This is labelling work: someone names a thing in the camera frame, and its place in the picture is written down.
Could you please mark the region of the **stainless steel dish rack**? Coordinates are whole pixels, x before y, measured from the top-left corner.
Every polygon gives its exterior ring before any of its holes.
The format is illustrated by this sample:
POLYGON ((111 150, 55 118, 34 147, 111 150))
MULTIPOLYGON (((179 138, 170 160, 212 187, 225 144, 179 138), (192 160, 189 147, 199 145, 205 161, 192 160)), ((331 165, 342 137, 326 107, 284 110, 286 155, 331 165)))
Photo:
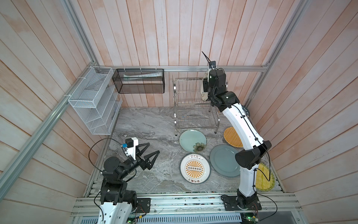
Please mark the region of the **stainless steel dish rack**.
POLYGON ((173 81, 174 133, 181 130, 212 129, 218 132, 220 117, 218 109, 201 98, 202 78, 176 78, 173 81))

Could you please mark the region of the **light green flower plate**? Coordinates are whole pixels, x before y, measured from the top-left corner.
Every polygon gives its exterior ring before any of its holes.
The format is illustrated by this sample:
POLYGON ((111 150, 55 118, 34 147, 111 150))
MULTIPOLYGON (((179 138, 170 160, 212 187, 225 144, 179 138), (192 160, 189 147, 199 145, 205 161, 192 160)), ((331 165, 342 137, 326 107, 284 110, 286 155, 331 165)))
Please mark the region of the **light green flower plate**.
POLYGON ((181 147, 190 153, 203 151, 207 146, 206 136, 198 130, 186 130, 180 135, 181 147))

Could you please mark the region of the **sunburst plate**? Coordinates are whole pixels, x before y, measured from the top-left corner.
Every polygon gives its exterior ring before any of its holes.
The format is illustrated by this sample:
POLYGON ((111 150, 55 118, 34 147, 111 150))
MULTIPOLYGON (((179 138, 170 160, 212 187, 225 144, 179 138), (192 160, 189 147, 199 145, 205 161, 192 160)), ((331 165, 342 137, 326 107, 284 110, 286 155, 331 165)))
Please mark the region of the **sunburst plate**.
POLYGON ((182 158, 180 173, 187 182, 201 184, 209 179, 211 167, 204 156, 191 153, 182 158))

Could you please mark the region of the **white plate with black emblem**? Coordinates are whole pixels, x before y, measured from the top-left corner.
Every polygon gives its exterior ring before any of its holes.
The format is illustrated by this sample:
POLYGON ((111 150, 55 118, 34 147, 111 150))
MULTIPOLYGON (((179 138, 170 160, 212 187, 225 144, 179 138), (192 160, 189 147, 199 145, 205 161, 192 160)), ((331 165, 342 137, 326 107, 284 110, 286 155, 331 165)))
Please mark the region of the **white plate with black emblem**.
POLYGON ((227 76, 225 70, 223 68, 219 68, 217 72, 218 72, 219 80, 222 82, 226 82, 227 76))

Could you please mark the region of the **cream floral plate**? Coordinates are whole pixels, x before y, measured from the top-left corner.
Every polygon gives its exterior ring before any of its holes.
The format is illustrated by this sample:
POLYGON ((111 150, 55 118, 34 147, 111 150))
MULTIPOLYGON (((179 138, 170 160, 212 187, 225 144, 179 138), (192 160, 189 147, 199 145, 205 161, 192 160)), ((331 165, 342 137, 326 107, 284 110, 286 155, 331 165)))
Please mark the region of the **cream floral plate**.
POLYGON ((208 75, 209 70, 205 72, 200 85, 200 97, 202 101, 208 101, 208 75))

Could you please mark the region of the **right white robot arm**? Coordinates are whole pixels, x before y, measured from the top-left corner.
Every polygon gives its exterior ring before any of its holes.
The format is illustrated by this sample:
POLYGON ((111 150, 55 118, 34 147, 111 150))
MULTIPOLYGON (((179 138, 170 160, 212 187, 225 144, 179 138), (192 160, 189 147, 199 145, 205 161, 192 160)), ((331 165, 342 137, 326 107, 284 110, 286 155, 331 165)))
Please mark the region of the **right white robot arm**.
POLYGON ((255 130, 236 94, 227 91, 223 69, 209 69, 206 72, 202 79, 202 94, 207 95, 211 106, 217 107, 230 121, 243 144, 244 150, 235 155, 241 167, 236 201, 239 208, 246 209, 258 200, 255 183, 259 163, 272 145, 255 130))

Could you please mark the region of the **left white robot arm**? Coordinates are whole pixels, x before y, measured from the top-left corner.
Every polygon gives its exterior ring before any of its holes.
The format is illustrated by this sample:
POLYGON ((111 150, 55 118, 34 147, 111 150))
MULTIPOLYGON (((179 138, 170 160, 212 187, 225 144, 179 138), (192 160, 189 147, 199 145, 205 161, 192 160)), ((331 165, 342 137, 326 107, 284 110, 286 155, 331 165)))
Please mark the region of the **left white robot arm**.
POLYGON ((154 151, 147 155, 144 152, 150 143, 143 143, 127 149, 124 144, 122 149, 127 156, 125 161, 112 156, 103 165, 103 182, 99 192, 100 203, 96 204, 100 209, 98 216, 99 224, 126 224, 132 212, 139 208, 137 193, 128 190, 127 185, 134 177, 125 178, 138 167, 142 170, 151 170, 160 151, 154 151))

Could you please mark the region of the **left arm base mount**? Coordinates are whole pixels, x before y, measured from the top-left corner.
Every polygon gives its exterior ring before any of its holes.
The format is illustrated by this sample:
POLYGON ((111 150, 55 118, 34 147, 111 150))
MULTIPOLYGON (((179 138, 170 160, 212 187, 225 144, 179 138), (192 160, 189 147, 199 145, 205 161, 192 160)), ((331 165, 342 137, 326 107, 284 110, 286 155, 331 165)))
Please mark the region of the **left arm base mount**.
POLYGON ((151 198, 149 197, 140 197, 138 198, 136 194, 131 197, 132 212, 139 213, 149 213, 151 208, 151 198))

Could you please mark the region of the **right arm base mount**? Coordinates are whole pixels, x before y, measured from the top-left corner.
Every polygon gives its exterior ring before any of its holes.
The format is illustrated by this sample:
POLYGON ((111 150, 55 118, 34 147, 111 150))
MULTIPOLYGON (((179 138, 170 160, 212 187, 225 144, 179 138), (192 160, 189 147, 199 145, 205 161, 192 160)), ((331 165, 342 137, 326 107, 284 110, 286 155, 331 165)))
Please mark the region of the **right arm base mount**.
POLYGON ((221 195, 225 211, 262 210, 261 202, 255 192, 252 196, 245 197, 239 190, 237 196, 221 195))

